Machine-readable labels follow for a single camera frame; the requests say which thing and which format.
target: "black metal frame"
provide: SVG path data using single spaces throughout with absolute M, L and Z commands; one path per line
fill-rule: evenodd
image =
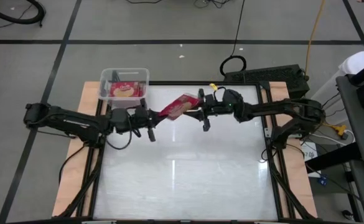
M 266 95 L 268 98 L 268 101 L 272 101 L 271 98 L 271 93 L 270 93 L 270 89 L 269 89 L 269 85 L 268 82 L 264 83 L 264 82 L 246 82 L 246 83 L 228 83 L 228 82 L 208 82 L 208 81 L 159 81 L 159 82 L 150 82 L 150 85 L 208 85 L 209 83 L 214 83 L 216 85 L 229 85 L 229 86 L 242 86 L 242 85 L 246 85 L 246 86 L 255 86 L 256 87 L 256 92 L 258 94 L 258 103 L 263 103 L 263 97 L 262 97 L 262 92 L 261 92 L 261 87 L 263 87 L 266 90 Z M 96 114 L 99 114 L 101 109 L 103 107 L 103 101 L 99 100 L 98 101 L 98 106 L 96 108 Z M 261 117 L 262 120 L 262 125 L 263 128 L 267 128 L 267 122 L 266 122 L 266 118 L 265 116 Z M 272 125 L 275 126 L 276 125 L 276 118 L 275 116 L 271 116 L 271 122 Z M 271 142 L 268 138 L 264 138 L 265 140 L 265 145 L 266 145 L 266 151 L 267 151 L 267 155 L 268 155 L 268 159 L 269 162 L 274 162 L 273 161 L 273 157 L 272 157 L 272 147 L 271 147 Z M 105 147 L 101 147 L 98 149 L 99 153 L 98 153 L 98 159 L 97 162 L 99 164 L 99 166 L 101 167 L 101 163 L 102 163 L 102 158 L 103 158 L 103 154 L 104 154 L 104 150 Z M 92 165 L 92 160 L 93 160 L 93 151 L 94 150 L 90 150 L 88 153 L 88 157 L 86 160 L 86 166 L 85 166 L 85 171 L 84 171 L 84 179 L 83 179 L 83 183 L 86 182 L 86 178 L 89 176 L 90 174 L 90 170 L 91 170 L 91 165 Z M 283 180 L 285 181 L 285 183 L 287 184 L 287 186 L 289 187 L 288 184 L 288 178 L 287 178 L 287 172 L 286 172 L 286 165 L 285 165 L 285 161 L 284 161 L 284 156 L 282 154 L 282 151 L 278 152 L 279 154 L 279 163 L 280 163 L 280 168 L 281 168 L 281 175 Z M 88 212 L 88 216 L 87 217 L 81 217 L 82 215 L 82 211 L 83 211 L 83 204 L 85 202 L 85 200 L 81 200 L 80 204 L 78 205 L 77 208 L 77 216 L 73 217 L 73 218 L 53 218 L 50 220 L 36 220 L 36 221 L 30 221 L 30 222 L 17 222 L 18 224 L 30 224 L 30 223 L 64 223 L 64 224 L 69 224 L 69 223 L 82 223 L 85 221 L 93 221 L 93 211 L 95 208 L 95 201 L 96 201 L 96 195 L 97 195 L 97 190 L 98 190 L 98 182 L 99 182 L 99 178 L 100 178 L 100 172 L 97 175 L 97 177 L 94 180 L 93 183 L 93 190 L 91 193 L 91 201 L 90 201 L 90 207 L 89 207 L 89 212 Z M 277 216 L 278 216 L 278 221 L 281 222 L 286 222 L 286 223 L 334 223 L 337 224 L 335 222 L 323 222 L 321 220 L 301 220 L 301 219 L 295 219 L 295 213 L 294 213 L 294 207 L 291 203 L 291 201 L 287 198 L 287 206 L 288 206 L 288 210 L 289 210 L 289 214 L 290 217 L 292 218 L 284 218 L 283 214 L 282 214 L 282 206 L 281 206 L 281 199 L 280 199 L 280 194 L 279 194 L 279 187 L 278 187 L 278 183 L 276 181 L 276 179 L 273 177 L 273 175 L 271 175 L 271 182 L 272 182 L 272 187 L 273 187 L 273 193 L 274 193 L 274 200 L 275 200 L 275 205 L 276 205 L 276 212 L 277 212 Z M 157 221 L 157 220 L 117 220 L 117 223 L 181 223 L 183 221 Z M 240 222 L 238 220 L 230 220 L 230 221 L 221 221 L 221 222 L 209 222 L 209 221 L 189 221 L 189 223 L 254 223 L 254 222 Z

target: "gray floor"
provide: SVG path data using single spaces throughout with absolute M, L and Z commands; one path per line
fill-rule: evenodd
M 218 68 L 231 54 L 233 45 L 207 40 L 235 38 L 242 4 L 232 0 L 221 9 L 212 4 L 197 9 L 194 0 L 163 0 L 158 4 L 129 4 L 125 0 L 40 1 L 47 10 L 42 28 L 34 24 L 0 29 L 0 210 L 29 135 L 22 123 L 25 104 L 40 101 L 51 72 L 56 76 L 49 103 L 71 110 L 78 106 L 83 82 L 98 80 L 104 68 L 146 67 L 151 80 L 222 80 Z M 364 3 L 348 2 L 364 33 Z M 0 10 L 15 17 L 28 6 L 25 0 L 0 0 Z M 319 6 L 320 0 L 246 0 L 238 39 L 252 41 L 238 44 L 236 54 L 246 57 L 247 69 L 294 63 L 304 67 L 307 46 L 287 41 L 309 39 Z M 77 16 L 70 26 L 71 44 L 59 54 L 63 38 L 68 38 L 65 34 L 74 8 Z M 26 17 L 35 13 L 32 8 Z M 342 0 L 326 1 L 314 39 L 324 42 L 312 46 L 309 97 L 345 58 L 364 50 Z M 74 40 L 175 41 L 78 44 Z M 279 41 L 259 44 L 254 40 Z M 331 45 L 329 40 L 346 42 Z M 57 56 L 61 59 L 58 68 L 54 66 Z M 230 62 L 225 70 L 240 68 L 238 62 Z M 67 139 L 37 135 L 8 222 L 50 218 L 58 169 L 67 147 Z M 322 200 L 315 195 L 316 205 L 331 203 L 327 202 L 330 198 Z M 330 207 L 331 213 L 339 209 Z M 339 218 L 327 216 L 331 220 Z

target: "white table surface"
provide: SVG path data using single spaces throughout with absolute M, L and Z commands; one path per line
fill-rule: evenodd
M 150 86 L 146 98 L 160 111 L 183 93 L 209 86 Z M 229 86 L 258 103 L 255 86 Z M 223 90 L 217 93 L 222 98 Z M 155 220 L 277 220 L 261 118 L 239 124 L 233 115 L 210 117 L 211 128 L 188 116 L 161 122 L 150 142 L 145 129 L 128 148 L 106 146 L 94 218 Z M 112 134 L 121 147 L 129 133 Z

